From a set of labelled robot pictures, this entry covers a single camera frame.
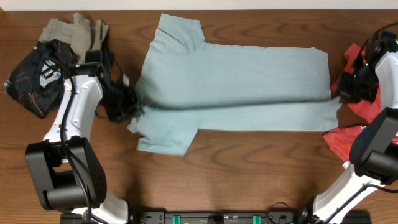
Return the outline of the light blue t-shirt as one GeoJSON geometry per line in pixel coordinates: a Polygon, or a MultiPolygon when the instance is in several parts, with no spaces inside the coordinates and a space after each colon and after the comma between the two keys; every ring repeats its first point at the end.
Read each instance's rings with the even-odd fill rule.
{"type": "Polygon", "coordinates": [[[314,47],[211,44],[201,23],[163,14],[136,90],[138,150],[184,155],[201,129],[325,132],[338,125],[328,56],[314,47]]]}

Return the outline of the red printed t-shirt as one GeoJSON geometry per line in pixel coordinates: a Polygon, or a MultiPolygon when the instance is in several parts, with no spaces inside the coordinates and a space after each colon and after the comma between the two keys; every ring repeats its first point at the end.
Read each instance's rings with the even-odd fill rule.
{"type": "MultiPolygon", "coordinates": [[[[344,56],[347,64],[338,81],[332,86],[334,93],[339,93],[338,85],[353,78],[354,61],[357,56],[363,56],[364,51],[360,46],[352,44],[344,56]]],[[[397,52],[387,50],[382,57],[376,60],[374,67],[376,77],[380,82],[376,84],[376,98],[373,102],[360,100],[358,103],[347,103],[348,107],[368,123],[373,121],[385,108],[397,109],[397,52]]],[[[342,160],[348,161],[351,147],[355,139],[365,129],[364,126],[352,126],[348,128],[335,128],[323,135],[330,149],[342,160]]]]}

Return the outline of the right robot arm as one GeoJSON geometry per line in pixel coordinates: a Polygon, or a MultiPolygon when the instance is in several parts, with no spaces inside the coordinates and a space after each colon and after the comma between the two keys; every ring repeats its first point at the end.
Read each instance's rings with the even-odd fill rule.
{"type": "Polygon", "coordinates": [[[397,180],[397,53],[387,52],[376,64],[381,112],[355,139],[349,163],[331,187],[317,195],[300,223],[341,223],[347,213],[376,190],[397,180]]]}

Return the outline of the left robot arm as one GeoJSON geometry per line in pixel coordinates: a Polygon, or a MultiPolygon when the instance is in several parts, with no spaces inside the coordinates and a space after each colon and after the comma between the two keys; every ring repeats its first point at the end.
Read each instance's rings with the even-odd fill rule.
{"type": "Polygon", "coordinates": [[[101,83],[77,75],[64,87],[52,127],[25,152],[39,202],[45,210],[61,212],[61,223],[131,223],[128,203],[107,190],[106,174],[90,144],[101,83]]]}

